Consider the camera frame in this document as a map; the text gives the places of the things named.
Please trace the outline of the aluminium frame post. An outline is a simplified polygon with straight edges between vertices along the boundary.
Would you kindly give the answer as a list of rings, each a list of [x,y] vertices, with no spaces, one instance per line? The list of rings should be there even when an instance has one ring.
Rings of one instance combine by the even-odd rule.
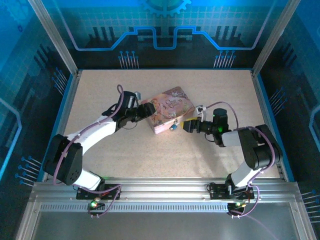
[[[268,60],[270,54],[272,53],[276,43],[282,36],[285,28],[287,27],[289,21],[291,20],[293,14],[295,13],[301,0],[288,0],[283,11],[281,12],[274,28],[272,29],[264,47],[262,48],[253,68],[251,75],[256,78],[266,61]]]
[[[42,0],[27,0],[59,53],[69,72],[76,77],[79,70]]]

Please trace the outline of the small LED circuit board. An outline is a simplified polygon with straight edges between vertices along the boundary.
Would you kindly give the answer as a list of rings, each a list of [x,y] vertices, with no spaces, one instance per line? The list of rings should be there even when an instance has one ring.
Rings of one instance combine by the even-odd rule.
[[[229,211],[239,211],[243,212],[247,203],[246,202],[230,202],[227,204],[227,209]]]
[[[88,204],[88,211],[95,211],[95,210],[101,210],[102,207],[104,207],[105,204],[101,203],[101,198],[100,197],[96,197],[94,198],[89,204]]]

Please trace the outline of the pink storybook tin box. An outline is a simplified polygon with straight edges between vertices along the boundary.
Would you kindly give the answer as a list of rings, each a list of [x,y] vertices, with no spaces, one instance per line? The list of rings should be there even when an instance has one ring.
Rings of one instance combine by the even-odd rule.
[[[179,86],[164,91],[141,103],[150,102],[154,105],[156,112],[147,118],[147,121],[155,134],[160,134],[170,130],[174,120],[178,120],[178,125],[191,118],[195,111],[195,106]]]

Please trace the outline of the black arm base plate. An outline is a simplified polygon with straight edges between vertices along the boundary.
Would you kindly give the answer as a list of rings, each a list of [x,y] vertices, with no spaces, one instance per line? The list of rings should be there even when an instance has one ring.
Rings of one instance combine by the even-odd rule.
[[[113,200],[118,191],[117,184],[101,184],[96,191],[106,191],[104,193],[92,193],[82,188],[77,189],[76,199],[77,200],[93,200],[95,198],[100,198],[101,200]]]
[[[253,200],[255,194],[252,187],[235,187],[230,183],[214,183],[206,185],[211,200]]]

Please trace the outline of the grey metal sheet panel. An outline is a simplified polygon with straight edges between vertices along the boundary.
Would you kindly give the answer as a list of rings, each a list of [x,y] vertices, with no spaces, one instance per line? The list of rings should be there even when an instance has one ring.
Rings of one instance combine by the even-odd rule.
[[[293,202],[261,203],[242,218],[217,212],[25,212],[13,240],[320,240],[305,210]]]

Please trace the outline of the aluminium side rail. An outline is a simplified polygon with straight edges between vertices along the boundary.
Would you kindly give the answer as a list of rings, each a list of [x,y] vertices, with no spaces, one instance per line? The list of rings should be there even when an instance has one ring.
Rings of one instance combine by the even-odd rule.
[[[71,76],[68,80],[68,83],[67,83],[64,95],[62,97],[57,116],[56,116],[56,120],[52,129],[52,133],[48,142],[48,146],[42,161],[41,171],[38,176],[38,180],[40,182],[46,182],[49,178],[48,173],[44,171],[46,157],[50,149],[50,145],[53,137],[56,136],[57,134],[63,135],[65,133],[81,75],[82,75],[82,71],[80,70],[77,76]]]
[[[292,176],[290,175],[290,171],[288,174],[286,164],[288,163],[287,154],[283,145],[283,141],[281,139],[279,129],[276,123],[276,119],[272,112],[271,104],[269,102],[269,97],[267,95],[266,88],[264,86],[262,77],[260,74],[254,76],[252,74],[252,82],[256,91],[257,99],[259,102],[259,106],[261,109],[262,117],[266,125],[268,125],[270,131],[272,132],[274,138],[277,140],[278,145],[283,153],[283,160],[281,160],[277,165],[280,168],[280,177],[286,181],[290,182],[292,180]]]

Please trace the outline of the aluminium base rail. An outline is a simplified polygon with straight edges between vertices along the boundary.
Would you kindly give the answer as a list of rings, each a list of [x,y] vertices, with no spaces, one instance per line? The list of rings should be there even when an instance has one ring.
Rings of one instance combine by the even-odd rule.
[[[120,202],[209,202],[206,186],[223,184],[223,178],[165,178],[165,177],[114,177],[107,184],[121,184]],[[296,182],[280,178],[257,178],[254,185],[260,192],[260,203],[302,201]],[[72,186],[37,182],[29,197],[30,202],[76,202]]]

